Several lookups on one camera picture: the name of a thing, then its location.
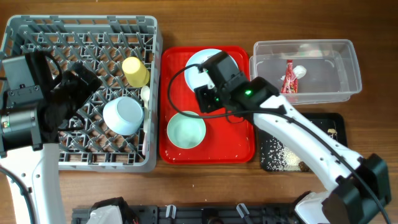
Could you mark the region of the yellow plastic cup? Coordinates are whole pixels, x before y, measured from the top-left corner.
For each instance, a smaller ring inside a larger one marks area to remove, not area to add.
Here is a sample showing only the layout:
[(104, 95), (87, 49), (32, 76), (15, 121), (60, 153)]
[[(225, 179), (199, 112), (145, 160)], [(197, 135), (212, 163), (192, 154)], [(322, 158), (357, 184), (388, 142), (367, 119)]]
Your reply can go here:
[(128, 57), (122, 62), (122, 71), (128, 84), (135, 88), (147, 85), (150, 79), (150, 73), (143, 62), (137, 57)]

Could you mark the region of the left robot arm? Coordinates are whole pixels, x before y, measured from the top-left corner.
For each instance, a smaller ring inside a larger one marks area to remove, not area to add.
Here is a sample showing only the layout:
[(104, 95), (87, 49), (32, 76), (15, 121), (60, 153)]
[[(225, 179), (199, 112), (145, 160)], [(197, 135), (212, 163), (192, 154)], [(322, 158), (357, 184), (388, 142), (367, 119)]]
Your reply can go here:
[(1, 113), (1, 173), (17, 223), (65, 223), (60, 193), (58, 132), (101, 86), (82, 63), (62, 73), (48, 97)]

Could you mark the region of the red snack wrapper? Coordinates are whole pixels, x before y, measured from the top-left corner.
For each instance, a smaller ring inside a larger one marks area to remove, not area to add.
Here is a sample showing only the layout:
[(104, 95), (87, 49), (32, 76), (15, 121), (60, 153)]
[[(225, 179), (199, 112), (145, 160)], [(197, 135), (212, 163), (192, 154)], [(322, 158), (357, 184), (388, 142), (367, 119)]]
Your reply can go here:
[(293, 72), (293, 60), (287, 60), (285, 78), (281, 88), (281, 93), (297, 93), (298, 81)]

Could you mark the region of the light blue plate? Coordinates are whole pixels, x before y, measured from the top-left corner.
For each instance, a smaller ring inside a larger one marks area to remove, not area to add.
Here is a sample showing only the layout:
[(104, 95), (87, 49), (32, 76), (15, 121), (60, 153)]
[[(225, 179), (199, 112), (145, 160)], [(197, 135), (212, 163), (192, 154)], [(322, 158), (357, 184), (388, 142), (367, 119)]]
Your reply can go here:
[[(201, 64), (213, 55), (217, 54), (221, 50), (219, 49), (204, 49), (195, 53), (188, 60), (186, 66), (191, 64)], [(210, 77), (206, 72), (200, 72), (196, 67), (191, 67), (184, 71), (185, 82), (191, 91), (195, 91), (196, 88), (201, 86), (207, 86), (208, 89), (215, 87), (215, 84), (211, 81)]]

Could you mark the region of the white plastic spoon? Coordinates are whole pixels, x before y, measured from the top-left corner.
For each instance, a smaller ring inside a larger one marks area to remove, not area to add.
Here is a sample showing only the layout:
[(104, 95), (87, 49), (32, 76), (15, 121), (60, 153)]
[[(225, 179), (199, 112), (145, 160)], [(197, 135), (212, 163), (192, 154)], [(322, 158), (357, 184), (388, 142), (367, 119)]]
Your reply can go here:
[(150, 99), (150, 88), (147, 85), (144, 85), (141, 88), (141, 100), (144, 103), (144, 124), (143, 124), (143, 130), (145, 133), (148, 131), (148, 125), (149, 125), (149, 99)]

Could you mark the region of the light blue bowl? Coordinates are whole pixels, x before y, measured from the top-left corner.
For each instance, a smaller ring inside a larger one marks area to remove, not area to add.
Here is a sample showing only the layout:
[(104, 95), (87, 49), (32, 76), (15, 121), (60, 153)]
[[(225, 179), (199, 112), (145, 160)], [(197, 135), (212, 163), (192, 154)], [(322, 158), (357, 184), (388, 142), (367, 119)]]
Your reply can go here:
[(121, 96), (105, 104), (103, 119), (110, 130), (128, 136), (136, 133), (141, 127), (144, 110), (135, 99)]

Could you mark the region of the white tissue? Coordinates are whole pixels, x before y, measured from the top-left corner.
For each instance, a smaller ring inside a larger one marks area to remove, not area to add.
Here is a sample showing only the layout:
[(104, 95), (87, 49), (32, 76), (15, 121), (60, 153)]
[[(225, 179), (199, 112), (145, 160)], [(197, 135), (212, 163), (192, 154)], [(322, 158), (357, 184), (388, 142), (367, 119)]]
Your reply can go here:
[(304, 77), (307, 73), (307, 69), (302, 65), (297, 65), (296, 67), (292, 68), (291, 71), (292, 71), (292, 78), (290, 80), (292, 81)]

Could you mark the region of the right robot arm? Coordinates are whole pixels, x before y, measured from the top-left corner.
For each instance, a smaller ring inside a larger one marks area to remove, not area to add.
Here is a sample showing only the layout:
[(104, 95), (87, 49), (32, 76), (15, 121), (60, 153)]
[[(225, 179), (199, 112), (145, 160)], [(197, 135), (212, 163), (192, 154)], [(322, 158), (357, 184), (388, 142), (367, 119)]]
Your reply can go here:
[(377, 154), (365, 159), (338, 143), (281, 95), (257, 77), (212, 76), (213, 86), (195, 89), (204, 113), (226, 108), (269, 133), (293, 151), (326, 189), (308, 193), (297, 202), (295, 213), (305, 223), (369, 223), (378, 213), (390, 219), (385, 206), (391, 201), (388, 169)]

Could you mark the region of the green bowl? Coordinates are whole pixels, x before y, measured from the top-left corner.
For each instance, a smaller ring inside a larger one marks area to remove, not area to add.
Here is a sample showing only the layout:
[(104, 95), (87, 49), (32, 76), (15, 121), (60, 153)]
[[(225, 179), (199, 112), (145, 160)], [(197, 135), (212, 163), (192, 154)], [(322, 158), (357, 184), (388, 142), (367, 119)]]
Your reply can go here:
[(167, 137), (181, 149), (192, 149), (201, 144), (206, 136), (206, 124), (203, 119), (191, 118), (181, 113), (175, 114), (167, 125)]

